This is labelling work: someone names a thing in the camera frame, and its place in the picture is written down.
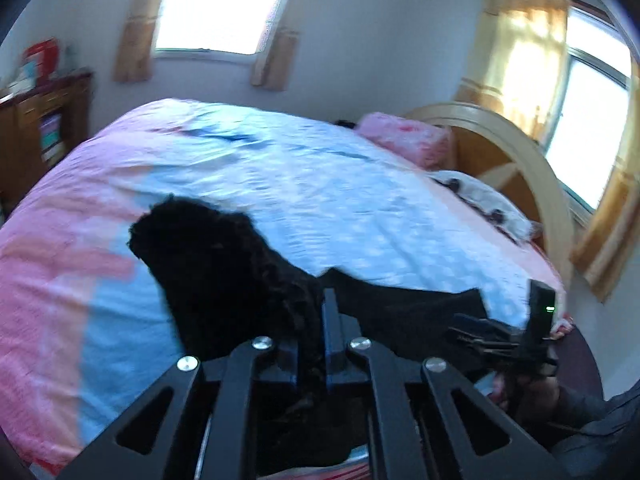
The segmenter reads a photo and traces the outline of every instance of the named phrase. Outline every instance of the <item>curtain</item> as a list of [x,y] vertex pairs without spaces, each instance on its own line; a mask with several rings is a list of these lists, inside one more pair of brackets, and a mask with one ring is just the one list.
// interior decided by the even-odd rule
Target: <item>curtain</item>
[[303,23],[304,0],[280,0],[257,54],[251,84],[281,92],[287,89],[298,51]]
[[572,254],[600,301],[618,282],[640,235],[640,69],[633,63],[626,126],[609,182]]
[[152,49],[162,0],[134,0],[129,9],[113,79],[119,82],[146,81],[152,75]]
[[504,116],[542,142],[566,63],[570,0],[484,0],[457,101]]

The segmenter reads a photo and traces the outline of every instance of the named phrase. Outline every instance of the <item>wooden dresser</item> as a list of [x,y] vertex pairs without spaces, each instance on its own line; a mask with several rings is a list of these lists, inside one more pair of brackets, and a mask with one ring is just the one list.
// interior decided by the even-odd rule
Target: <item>wooden dresser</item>
[[[91,72],[57,78],[0,104],[0,206],[5,218],[89,134]],[[58,155],[45,160],[41,126],[60,119]]]

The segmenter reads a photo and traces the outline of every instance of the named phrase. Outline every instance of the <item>screw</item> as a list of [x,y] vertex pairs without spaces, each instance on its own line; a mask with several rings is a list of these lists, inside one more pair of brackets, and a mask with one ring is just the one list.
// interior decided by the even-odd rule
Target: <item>screw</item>
[[424,367],[430,372],[439,374],[447,369],[447,362],[439,357],[431,357],[424,362]]
[[198,360],[195,357],[187,355],[181,358],[176,366],[181,372],[191,372],[191,370],[195,370],[198,366]]
[[368,350],[371,348],[371,339],[367,339],[366,337],[357,337],[349,343],[349,346],[354,350]]
[[266,335],[261,335],[261,336],[258,336],[257,338],[255,338],[254,342],[252,342],[251,345],[256,350],[268,350],[269,348],[271,348],[273,346],[273,339],[271,339],[270,337],[268,337]]

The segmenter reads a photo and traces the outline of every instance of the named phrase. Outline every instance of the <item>white wall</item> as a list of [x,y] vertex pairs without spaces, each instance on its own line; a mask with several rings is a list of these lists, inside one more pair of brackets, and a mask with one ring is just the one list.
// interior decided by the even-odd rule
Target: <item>white wall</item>
[[92,131],[164,98],[278,110],[320,120],[401,114],[448,100],[464,71],[482,0],[305,0],[305,25],[289,89],[249,85],[251,66],[158,59],[141,84],[111,81],[131,0],[33,0],[0,46],[0,76],[30,44],[72,41],[96,73]]
[[575,276],[568,308],[596,358],[605,397],[640,380],[640,246],[610,298],[601,304],[585,279]]

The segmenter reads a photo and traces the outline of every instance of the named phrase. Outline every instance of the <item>black fabric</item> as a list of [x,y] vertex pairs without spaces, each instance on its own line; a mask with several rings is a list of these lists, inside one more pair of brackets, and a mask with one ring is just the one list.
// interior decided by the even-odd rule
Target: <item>black fabric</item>
[[340,119],[338,121],[335,121],[334,124],[336,126],[342,126],[343,128],[348,128],[350,130],[353,130],[356,126],[358,126],[356,123],[353,123],[351,121],[346,121],[344,119]]
[[482,360],[446,341],[444,333],[455,313],[487,317],[477,289],[460,294],[371,285],[338,269],[319,278],[334,288],[341,313],[358,319],[362,335],[414,361],[442,357],[471,379],[483,374]]
[[443,338],[455,312],[486,317],[476,290],[375,286],[336,269],[315,278],[273,251],[248,216],[173,196],[132,225],[129,247],[164,291],[187,354],[224,357],[259,335],[299,341],[299,394],[258,400],[261,475],[335,465],[366,443],[362,402],[331,399],[324,388],[324,288],[335,289],[340,311],[356,317],[364,335],[399,356],[440,356],[467,374],[481,367]]
[[607,402],[563,388],[554,419],[580,431],[551,450],[572,478],[638,478],[640,381]]

